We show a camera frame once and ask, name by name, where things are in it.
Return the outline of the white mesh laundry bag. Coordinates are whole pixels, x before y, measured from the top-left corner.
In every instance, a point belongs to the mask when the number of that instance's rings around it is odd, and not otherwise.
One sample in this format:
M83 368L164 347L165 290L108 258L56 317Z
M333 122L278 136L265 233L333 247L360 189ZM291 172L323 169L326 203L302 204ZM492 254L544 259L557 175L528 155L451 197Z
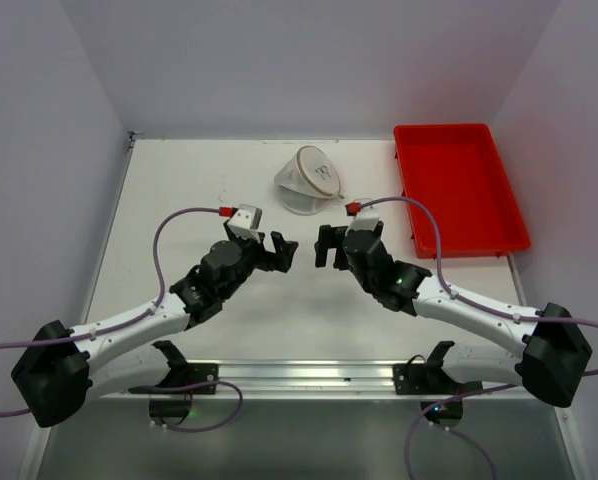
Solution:
M301 147L275 175L273 184L281 205L297 215L315 215L343 198L336 167L313 145Z

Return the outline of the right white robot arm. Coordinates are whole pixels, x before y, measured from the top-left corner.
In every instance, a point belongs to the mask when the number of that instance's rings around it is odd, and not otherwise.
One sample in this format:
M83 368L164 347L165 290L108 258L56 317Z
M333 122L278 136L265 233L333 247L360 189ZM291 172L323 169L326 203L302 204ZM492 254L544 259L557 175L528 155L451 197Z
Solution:
M350 271L362 290L384 308L441 321L488 340L486 346L439 343L428 356L424 379L447 392L456 384L488 382L522 386L538 400L572 404L593 350L570 312L554 303L536 310L452 288L430 270L394 259L372 230L323 225L315 265Z

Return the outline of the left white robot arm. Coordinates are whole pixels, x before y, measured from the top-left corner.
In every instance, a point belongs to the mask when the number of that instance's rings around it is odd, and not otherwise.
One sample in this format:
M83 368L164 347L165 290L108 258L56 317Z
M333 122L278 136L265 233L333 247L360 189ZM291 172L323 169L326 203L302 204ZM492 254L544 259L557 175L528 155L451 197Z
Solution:
M55 320L43 325L11 372L11 378L38 426L55 426L74 415L88 397L103 392L99 372L114 361L162 337L204 323L256 270L286 273L298 248L276 231L273 251L264 234L248 239L229 232L167 292L143 305L94 324L68 328Z

